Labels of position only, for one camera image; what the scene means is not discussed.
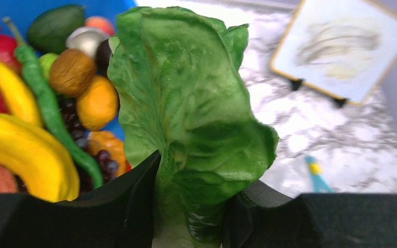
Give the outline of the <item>green toy lettuce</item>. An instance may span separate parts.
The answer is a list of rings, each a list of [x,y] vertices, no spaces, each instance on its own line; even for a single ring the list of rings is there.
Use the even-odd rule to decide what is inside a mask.
[[[225,202],[272,165],[279,140],[254,117],[239,75],[248,24],[181,7],[135,7],[116,24],[108,77],[126,158],[162,156],[153,246],[219,247]]]

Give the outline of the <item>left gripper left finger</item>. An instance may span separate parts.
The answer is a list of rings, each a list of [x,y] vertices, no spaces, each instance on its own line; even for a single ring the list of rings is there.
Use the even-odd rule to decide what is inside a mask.
[[[0,194],[0,247],[151,247],[153,189],[161,156],[73,201]]]

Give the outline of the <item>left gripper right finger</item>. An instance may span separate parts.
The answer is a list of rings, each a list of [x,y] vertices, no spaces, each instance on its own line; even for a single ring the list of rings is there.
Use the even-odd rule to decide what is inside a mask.
[[[223,247],[397,247],[397,194],[303,193],[261,181],[226,205]]]

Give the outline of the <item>clear zip top bag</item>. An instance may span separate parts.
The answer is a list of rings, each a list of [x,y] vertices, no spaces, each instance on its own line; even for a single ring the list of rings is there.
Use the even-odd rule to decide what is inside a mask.
[[[320,164],[312,156],[306,156],[305,162],[310,173],[313,191],[317,193],[334,192],[323,179],[323,171]]]

